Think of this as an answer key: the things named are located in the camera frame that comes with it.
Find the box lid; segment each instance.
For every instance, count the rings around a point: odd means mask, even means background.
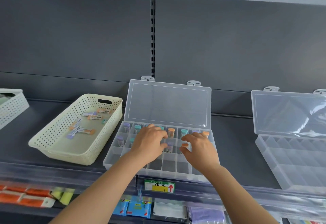
[[[251,91],[256,134],[326,137],[326,95]]]
[[[210,87],[131,79],[124,120],[211,128]]]

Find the lid latch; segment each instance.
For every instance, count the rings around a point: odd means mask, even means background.
[[[200,86],[201,82],[195,81],[195,80],[190,80],[187,82],[187,85],[192,85],[192,86]]]
[[[142,76],[141,77],[142,81],[150,81],[150,82],[155,82],[155,78],[152,76]]]
[[[269,87],[264,88],[264,91],[277,92],[279,89],[280,89],[279,87],[269,86]]]
[[[319,88],[314,91],[314,94],[316,95],[326,95],[326,89],[324,88]]]

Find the price tag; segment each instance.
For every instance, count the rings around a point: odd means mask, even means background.
[[[145,190],[174,193],[175,184],[170,182],[145,180]]]

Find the cream-colored basket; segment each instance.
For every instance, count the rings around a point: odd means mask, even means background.
[[[0,88],[0,93],[15,95],[0,105],[0,129],[2,129],[25,111],[29,104],[21,89]]]
[[[88,121],[96,125],[94,135],[81,135],[79,138],[65,138],[69,126],[81,117],[82,113],[98,108],[114,110],[106,124]],[[117,97],[84,94],[39,131],[28,145],[37,148],[47,157],[76,164],[90,165],[100,154],[112,132],[122,117],[122,99]]]

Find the person's right hand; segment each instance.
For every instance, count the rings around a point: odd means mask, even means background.
[[[203,175],[220,166],[218,153],[203,133],[193,132],[183,136],[181,140],[191,143],[192,152],[185,147],[180,147],[180,151],[187,161]]]

